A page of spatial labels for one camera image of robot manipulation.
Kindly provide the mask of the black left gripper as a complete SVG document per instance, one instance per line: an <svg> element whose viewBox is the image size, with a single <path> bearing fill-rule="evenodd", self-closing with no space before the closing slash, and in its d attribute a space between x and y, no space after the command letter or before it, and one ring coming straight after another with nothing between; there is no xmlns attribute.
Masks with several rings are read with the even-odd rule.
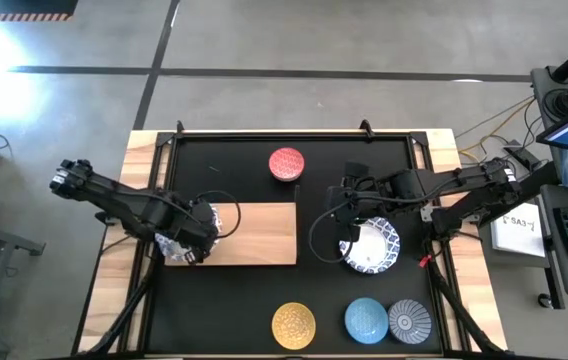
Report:
<svg viewBox="0 0 568 360"><path fill-rule="evenodd" d="M161 235L191 247L183 254L188 264L203 263L216 246L219 234L211 204L205 200L190 202L187 208L162 204Z"/></svg>

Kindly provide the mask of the blue patterned plate with sticker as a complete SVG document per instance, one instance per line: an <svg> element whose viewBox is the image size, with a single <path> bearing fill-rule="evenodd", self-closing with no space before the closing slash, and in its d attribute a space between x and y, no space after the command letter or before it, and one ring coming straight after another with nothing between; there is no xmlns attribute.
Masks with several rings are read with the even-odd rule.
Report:
<svg viewBox="0 0 568 360"><path fill-rule="evenodd" d="M213 205L211 205L211 210L213 211L214 224L215 224L218 232L221 232L223 225L222 225L222 220L220 218L219 211ZM179 242L172 240L172 239L170 239L170 238L168 238L164 235L161 235L159 233L155 234L155 242L159 246L160 251L164 255L165 258L172 260L172 261L176 261L176 262L187 263L183 258L183 254L186 251L188 251L189 249L191 249L190 246L182 245Z"/></svg>
<svg viewBox="0 0 568 360"><path fill-rule="evenodd" d="M366 221L368 229L363 240L339 242L344 261L363 274L380 274L391 268L399 258L400 236L393 225L383 217Z"/></svg>

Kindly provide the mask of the red patterned bowl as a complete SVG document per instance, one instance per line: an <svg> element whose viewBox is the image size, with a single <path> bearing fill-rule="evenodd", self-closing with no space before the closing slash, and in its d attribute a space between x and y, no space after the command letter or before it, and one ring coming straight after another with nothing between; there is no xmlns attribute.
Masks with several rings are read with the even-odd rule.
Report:
<svg viewBox="0 0 568 360"><path fill-rule="evenodd" d="M268 166L271 174L279 181L297 180L305 168L305 159L300 151L291 147L275 150L269 157Z"/></svg>

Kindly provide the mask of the light blue patterned bowl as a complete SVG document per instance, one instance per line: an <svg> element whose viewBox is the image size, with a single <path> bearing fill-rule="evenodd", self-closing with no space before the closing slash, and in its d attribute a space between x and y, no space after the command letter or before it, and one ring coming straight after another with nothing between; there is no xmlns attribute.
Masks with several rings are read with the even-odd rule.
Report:
<svg viewBox="0 0 568 360"><path fill-rule="evenodd" d="M388 333L389 319L384 306L368 297L353 300L346 308L344 324L348 334L358 343L379 343Z"/></svg>

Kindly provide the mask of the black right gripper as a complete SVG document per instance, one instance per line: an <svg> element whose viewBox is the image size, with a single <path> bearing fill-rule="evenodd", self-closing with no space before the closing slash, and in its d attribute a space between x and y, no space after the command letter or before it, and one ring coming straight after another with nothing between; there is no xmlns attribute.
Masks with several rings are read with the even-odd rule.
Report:
<svg viewBox="0 0 568 360"><path fill-rule="evenodd" d="M381 202L372 200L379 195L379 188L369 170L365 164L348 161L340 184L329 186L326 191L326 208L335 208L332 217L337 223L361 223L357 225L357 239L356 226L344 226L344 241L349 243L363 240L368 229L364 221L381 213Z"/></svg>

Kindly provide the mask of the black table mat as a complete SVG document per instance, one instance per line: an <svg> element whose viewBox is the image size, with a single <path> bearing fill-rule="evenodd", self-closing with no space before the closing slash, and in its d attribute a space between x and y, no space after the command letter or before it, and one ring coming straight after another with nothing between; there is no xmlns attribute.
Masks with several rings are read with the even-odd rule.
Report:
<svg viewBox="0 0 568 360"><path fill-rule="evenodd" d="M347 306L360 297L384 306L401 299L432 303L422 253L418 214L394 220L401 238L397 262L368 276L339 259L335 224L325 217L326 191L338 184L348 161L370 167L381 177L413 166L403 136L367 141L353 138L293 139L305 159L293 183L276 180L268 168L275 139L187 139L178 148L174 189L186 198L223 191L238 202L294 202L297 210L297 262L293 266L165 266L155 280L153 312L146 348L179 355L280 355L271 331L274 312L288 302L306 305L317 331L307 354L438 354L440 337L432 332L418 345L386 336L374 345L356 342L344 325Z"/></svg>

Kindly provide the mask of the wooden cutting board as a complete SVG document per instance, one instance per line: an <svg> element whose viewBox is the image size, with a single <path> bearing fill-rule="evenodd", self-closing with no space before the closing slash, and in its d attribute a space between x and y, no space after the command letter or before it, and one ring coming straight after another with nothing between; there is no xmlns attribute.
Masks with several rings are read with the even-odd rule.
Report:
<svg viewBox="0 0 568 360"><path fill-rule="evenodd" d="M294 265L297 214L294 202L240 203L223 191L198 196L215 206L223 228L203 266Z"/></svg>

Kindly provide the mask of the white paper sign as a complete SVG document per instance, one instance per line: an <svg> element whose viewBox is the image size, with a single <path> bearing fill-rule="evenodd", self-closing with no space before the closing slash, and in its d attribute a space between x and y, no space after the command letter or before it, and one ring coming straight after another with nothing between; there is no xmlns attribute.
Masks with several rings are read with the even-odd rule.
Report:
<svg viewBox="0 0 568 360"><path fill-rule="evenodd" d="M539 207L523 203L490 224L495 250L545 257Z"/></svg>

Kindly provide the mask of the grey radial striped bowl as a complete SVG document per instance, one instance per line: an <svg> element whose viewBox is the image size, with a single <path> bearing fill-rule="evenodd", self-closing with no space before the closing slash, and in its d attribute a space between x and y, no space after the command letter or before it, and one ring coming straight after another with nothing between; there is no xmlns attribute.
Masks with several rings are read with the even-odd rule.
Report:
<svg viewBox="0 0 568 360"><path fill-rule="evenodd" d="M430 313L416 300L402 299L392 304L388 310L388 319L391 334L401 343L421 344L431 334Z"/></svg>

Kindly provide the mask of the black power strip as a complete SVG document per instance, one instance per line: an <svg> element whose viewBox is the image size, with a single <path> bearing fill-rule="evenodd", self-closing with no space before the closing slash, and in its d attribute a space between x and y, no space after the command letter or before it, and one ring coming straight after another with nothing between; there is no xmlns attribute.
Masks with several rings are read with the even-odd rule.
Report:
<svg viewBox="0 0 568 360"><path fill-rule="evenodd" d="M516 140L507 142L503 150L529 171L535 170L541 164L539 158Z"/></svg>

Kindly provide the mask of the black hazard striped mat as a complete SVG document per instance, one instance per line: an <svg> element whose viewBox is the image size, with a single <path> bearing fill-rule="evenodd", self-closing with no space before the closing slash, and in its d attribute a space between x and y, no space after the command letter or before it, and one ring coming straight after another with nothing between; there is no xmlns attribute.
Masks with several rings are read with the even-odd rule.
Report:
<svg viewBox="0 0 568 360"><path fill-rule="evenodd" d="M78 0L0 0L0 22L67 21Z"/></svg>

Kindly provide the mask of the yellow patterned bowl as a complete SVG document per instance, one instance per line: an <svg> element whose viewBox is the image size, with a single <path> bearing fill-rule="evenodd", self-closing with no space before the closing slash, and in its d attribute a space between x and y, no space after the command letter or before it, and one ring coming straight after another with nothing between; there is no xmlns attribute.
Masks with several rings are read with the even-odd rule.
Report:
<svg viewBox="0 0 568 360"><path fill-rule="evenodd" d="M275 341L283 348L301 350L315 337L315 317L306 305L288 302L275 311L271 321L271 331Z"/></svg>

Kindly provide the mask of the grey equipment cart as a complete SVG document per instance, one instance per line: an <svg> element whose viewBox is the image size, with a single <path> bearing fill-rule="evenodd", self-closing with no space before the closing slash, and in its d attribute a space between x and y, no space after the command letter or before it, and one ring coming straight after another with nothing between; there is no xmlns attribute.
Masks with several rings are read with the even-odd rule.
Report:
<svg viewBox="0 0 568 360"><path fill-rule="evenodd" d="M555 82L551 78L553 70L548 67L531 71L534 98L540 109L544 131L568 117L568 79L563 83Z"/></svg>

